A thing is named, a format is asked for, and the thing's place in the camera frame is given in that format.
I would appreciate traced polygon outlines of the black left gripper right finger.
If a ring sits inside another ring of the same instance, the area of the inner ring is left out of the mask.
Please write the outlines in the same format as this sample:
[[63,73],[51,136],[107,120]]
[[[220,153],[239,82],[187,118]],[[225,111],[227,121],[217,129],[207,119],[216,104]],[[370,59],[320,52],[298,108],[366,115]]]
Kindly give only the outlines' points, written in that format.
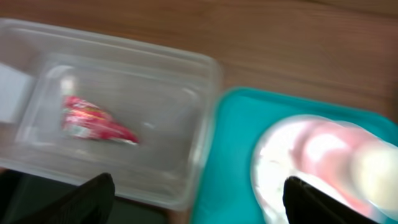
[[296,176],[285,180],[282,201],[290,224],[377,224]]

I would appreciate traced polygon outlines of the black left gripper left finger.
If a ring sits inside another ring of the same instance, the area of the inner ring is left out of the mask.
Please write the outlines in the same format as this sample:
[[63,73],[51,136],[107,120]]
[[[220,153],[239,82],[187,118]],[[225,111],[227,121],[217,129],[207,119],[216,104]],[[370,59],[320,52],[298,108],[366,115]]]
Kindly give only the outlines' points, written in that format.
[[113,208],[115,185],[102,173],[18,224],[105,224]]

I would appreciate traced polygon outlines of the large pink plate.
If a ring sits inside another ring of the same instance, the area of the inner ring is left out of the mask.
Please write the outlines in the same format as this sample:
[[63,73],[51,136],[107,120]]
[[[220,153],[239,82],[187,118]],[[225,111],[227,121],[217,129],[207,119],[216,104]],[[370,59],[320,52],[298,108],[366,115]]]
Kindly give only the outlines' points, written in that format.
[[[268,129],[255,147],[251,162],[251,185],[267,223],[289,223],[282,201],[284,182],[287,178],[296,176],[312,185],[313,179],[297,169],[290,154],[299,131],[298,122],[312,118],[326,119],[319,116],[293,116],[283,119]],[[391,219],[383,212],[381,213],[384,215],[383,220],[369,219],[377,223],[397,222],[397,219]]]

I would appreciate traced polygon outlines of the small pink bowl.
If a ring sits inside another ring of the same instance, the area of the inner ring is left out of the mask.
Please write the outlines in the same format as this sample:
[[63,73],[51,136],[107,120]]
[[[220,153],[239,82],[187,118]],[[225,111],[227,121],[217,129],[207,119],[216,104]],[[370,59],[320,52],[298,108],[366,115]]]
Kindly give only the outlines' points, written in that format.
[[366,146],[382,143],[369,131],[350,123],[326,119],[298,122],[298,134],[290,154],[297,169],[309,175],[323,193],[375,221],[384,219],[353,182],[351,162]]

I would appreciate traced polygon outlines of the cream paper cup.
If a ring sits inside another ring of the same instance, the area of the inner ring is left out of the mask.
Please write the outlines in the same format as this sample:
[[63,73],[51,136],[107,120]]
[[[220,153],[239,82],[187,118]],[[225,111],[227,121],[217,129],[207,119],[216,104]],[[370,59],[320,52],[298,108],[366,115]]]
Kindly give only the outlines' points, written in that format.
[[397,147],[370,142],[352,156],[350,172],[359,193],[391,219],[397,219]]

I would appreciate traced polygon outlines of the red snack wrapper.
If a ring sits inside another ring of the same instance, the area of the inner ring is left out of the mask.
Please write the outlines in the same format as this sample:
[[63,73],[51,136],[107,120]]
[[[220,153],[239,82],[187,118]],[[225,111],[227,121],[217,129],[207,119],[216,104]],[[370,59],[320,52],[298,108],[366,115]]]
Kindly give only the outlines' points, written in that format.
[[75,95],[63,101],[62,129],[74,138],[139,143],[136,134],[107,111]]

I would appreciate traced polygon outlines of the black rectangular tray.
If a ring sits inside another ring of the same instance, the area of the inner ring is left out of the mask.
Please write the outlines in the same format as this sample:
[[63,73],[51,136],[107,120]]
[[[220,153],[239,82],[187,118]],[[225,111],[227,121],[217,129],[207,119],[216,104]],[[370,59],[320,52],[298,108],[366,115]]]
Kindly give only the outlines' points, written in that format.
[[[1,174],[1,223],[11,223],[63,197],[74,185],[14,170]],[[109,224],[168,224],[165,211],[116,197]]]

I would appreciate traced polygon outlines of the teal serving tray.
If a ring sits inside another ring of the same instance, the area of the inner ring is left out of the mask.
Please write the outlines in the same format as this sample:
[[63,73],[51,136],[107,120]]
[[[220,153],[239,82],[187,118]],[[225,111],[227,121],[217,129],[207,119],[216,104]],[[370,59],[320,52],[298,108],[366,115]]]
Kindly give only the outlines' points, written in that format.
[[212,147],[192,211],[193,224],[264,223],[250,181],[253,150],[267,128],[299,114],[354,123],[397,144],[397,125],[379,114],[253,88],[233,89],[218,103]]

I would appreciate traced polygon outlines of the clear plastic bin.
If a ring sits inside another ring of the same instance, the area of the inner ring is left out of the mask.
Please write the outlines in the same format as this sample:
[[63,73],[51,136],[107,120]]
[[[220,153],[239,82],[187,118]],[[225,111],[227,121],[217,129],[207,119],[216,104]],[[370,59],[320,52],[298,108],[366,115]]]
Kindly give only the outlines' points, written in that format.
[[[185,210],[210,149],[221,76],[206,55],[1,19],[1,86],[29,81],[1,131],[1,166],[73,185],[108,172],[120,197]],[[67,95],[104,109],[139,143],[71,137]]]

